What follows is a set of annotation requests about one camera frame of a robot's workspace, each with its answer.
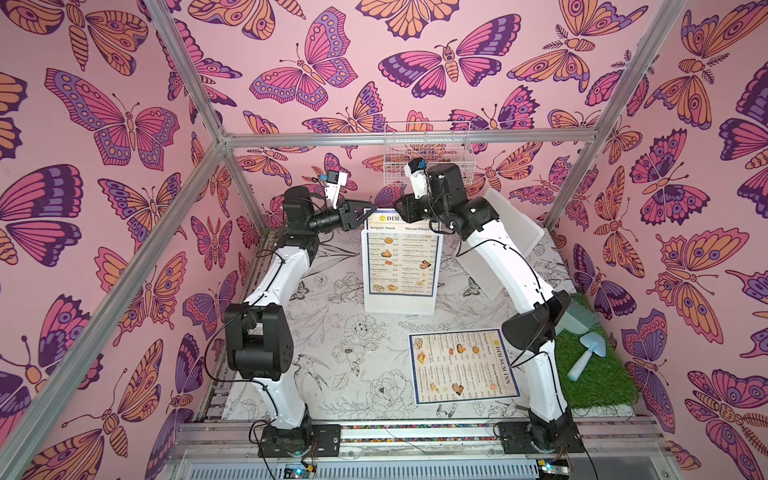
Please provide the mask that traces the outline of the dim sum menu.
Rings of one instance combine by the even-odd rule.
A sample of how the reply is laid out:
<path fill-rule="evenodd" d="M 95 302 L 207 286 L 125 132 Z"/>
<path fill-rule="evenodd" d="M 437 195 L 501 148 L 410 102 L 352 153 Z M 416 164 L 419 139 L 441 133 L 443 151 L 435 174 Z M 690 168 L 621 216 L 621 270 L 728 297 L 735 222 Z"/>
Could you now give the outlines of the dim sum menu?
<path fill-rule="evenodd" d="M 427 221 L 408 223 L 393 209 L 374 212 L 362 233 L 364 270 L 373 296 L 431 297 L 443 236 Z"/>
<path fill-rule="evenodd" d="M 409 347 L 419 405 L 520 395 L 498 329 L 411 334 Z"/>

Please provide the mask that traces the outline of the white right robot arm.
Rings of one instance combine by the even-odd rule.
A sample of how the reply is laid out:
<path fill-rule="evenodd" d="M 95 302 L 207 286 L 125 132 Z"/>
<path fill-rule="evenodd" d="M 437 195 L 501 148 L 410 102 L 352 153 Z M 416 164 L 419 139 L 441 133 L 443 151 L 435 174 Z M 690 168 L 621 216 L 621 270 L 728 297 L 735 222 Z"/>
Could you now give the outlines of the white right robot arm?
<path fill-rule="evenodd" d="M 429 166 L 416 158 L 406 164 L 404 173 L 413 192 L 394 202 L 401 218 L 407 223 L 439 222 L 459 235 L 466 251 L 480 255 L 513 301 L 516 314 L 501 331 L 519 351 L 512 364 L 521 366 L 526 376 L 532 444 L 546 453 L 560 448 L 573 418 L 556 368 L 556 326 L 571 296 L 553 289 L 534 270 L 487 199 L 468 196 L 457 165 Z"/>

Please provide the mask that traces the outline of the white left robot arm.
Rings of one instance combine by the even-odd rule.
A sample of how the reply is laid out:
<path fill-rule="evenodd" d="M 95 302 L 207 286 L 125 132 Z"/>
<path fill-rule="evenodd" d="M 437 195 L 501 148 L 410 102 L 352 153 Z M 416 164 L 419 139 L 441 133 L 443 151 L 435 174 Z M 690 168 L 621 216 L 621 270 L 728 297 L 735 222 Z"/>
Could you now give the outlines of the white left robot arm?
<path fill-rule="evenodd" d="M 312 433 L 308 406 L 294 376 L 294 342 L 284 306 L 310 269 L 320 246 L 319 235 L 355 230 L 377 210 L 361 200 L 335 200 L 322 207 L 305 186 L 283 194 L 284 231 L 268 253 L 265 277 L 241 303 L 225 312 L 226 357 L 236 381 L 257 388 L 268 407 L 262 437 L 255 443 L 263 458 L 300 456 L 319 443 Z"/>

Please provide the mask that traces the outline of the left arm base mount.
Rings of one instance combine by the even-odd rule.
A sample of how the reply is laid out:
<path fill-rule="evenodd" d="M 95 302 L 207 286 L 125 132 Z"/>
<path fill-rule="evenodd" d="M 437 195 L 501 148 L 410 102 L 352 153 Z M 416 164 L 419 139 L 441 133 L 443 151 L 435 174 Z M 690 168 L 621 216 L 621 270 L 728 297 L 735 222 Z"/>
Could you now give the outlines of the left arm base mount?
<path fill-rule="evenodd" d="M 256 445 L 262 458 L 337 457 L 341 425 L 305 422 L 294 429 L 266 426 Z"/>

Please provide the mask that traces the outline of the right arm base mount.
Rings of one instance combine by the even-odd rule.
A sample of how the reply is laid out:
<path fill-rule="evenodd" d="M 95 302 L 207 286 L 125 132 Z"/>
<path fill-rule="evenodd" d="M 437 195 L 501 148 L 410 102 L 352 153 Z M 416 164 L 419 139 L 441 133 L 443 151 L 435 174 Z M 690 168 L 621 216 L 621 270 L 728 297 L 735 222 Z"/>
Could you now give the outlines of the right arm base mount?
<path fill-rule="evenodd" d="M 530 419 L 502 421 L 494 425 L 493 431 L 505 454 L 585 452 L 578 430 L 567 417 L 552 422 Z"/>

